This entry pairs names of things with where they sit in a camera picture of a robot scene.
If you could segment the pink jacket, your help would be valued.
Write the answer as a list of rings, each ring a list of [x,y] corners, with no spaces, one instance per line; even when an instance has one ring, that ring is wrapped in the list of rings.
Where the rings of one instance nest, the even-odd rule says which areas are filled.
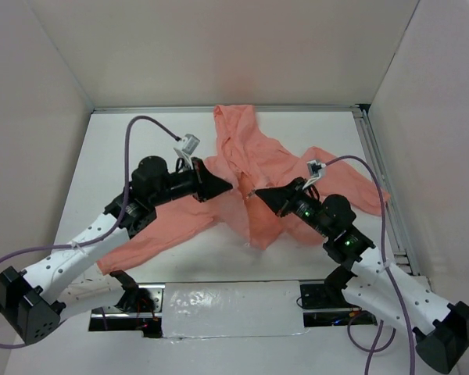
[[[316,183],[320,196],[343,195],[351,205],[375,216],[381,214],[382,203],[390,198],[388,192],[378,191],[368,178],[322,148],[310,147],[300,157],[293,155],[259,129],[251,105],[218,105],[213,118],[217,153],[204,163],[212,174],[229,181],[233,189],[204,203],[186,196],[157,207],[153,223],[97,262],[102,273],[140,266],[217,223],[226,223],[261,250],[282,233],[303,245],[322,244],[324,239],[301,220],[291,215],[279,218],[259,198],[249,196],[259,188],[282,187],[297,177],[307,177],[306,163],[313,159],[333,162]]]

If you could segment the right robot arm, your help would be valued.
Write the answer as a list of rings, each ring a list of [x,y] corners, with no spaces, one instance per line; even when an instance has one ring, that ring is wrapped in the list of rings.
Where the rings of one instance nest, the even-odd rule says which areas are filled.
[[[255,194],[279,217],[295,216],[325,238],[324,250],[338,268],[329,275],[325,296],[334,306],[347,302],[375,315],[414,345],[418,357],[434,371],[450,373],[469,348],[469,305],[453,304],[420,284],[353,224],[348,199],[308,195],[301,177],[284,187]]]

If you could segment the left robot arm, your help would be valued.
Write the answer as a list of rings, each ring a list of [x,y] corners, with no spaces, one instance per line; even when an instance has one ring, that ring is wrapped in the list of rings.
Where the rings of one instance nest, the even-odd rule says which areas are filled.
[[[147,290],[123,270],[95,275],[97,262],[154,221],[157,206],[185,196],[205,202],[232,188],[201,159],[170,173],[159,156],[144,158],[124,192],[68,245],[24,270],[10,266],[0,273],[0,313],[23,343],[32,345],[89,310],[152,311],[155,302]]]

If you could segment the white front cover panel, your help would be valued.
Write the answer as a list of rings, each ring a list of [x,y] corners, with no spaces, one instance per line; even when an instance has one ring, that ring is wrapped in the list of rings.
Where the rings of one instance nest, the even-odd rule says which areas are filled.
[[[258,338],[304,334],[299,282],[167,284],[165,338]]]

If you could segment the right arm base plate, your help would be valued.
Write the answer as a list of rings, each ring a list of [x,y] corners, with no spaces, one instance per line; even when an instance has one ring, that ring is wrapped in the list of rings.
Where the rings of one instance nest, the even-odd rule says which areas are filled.
[[[297,306],[303,312],[303,324],[311,327],[346,327],[351,325],[376,325],[369,312],[349,304],[342,294],[323,280],[302,281]]]

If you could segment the aluminium frame rail right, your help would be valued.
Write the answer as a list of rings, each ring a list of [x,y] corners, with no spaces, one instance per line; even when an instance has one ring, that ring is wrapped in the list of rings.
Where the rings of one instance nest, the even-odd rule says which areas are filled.
[[[422,275],[421,269],[406,232],[406,226],[399,213],[399,207],[382,158],[382,152],[368,116],[370,107],[369,104],[354,105],[353,118],[366,160],[374,170],[381,187],[391,195],[391,198],[386,204],[387,237],[392,248],[392,253],[396,258],[396,263],[404,269],[406,273],[419,277]]]

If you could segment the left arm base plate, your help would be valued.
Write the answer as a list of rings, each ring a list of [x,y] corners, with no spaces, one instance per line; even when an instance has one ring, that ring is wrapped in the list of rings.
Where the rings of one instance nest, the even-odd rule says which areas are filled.
[[[140,284],[138,297],[117,305],[93,309],[88,331],[136,331],[144,338],[162,338],[163,297],[165,284]]]

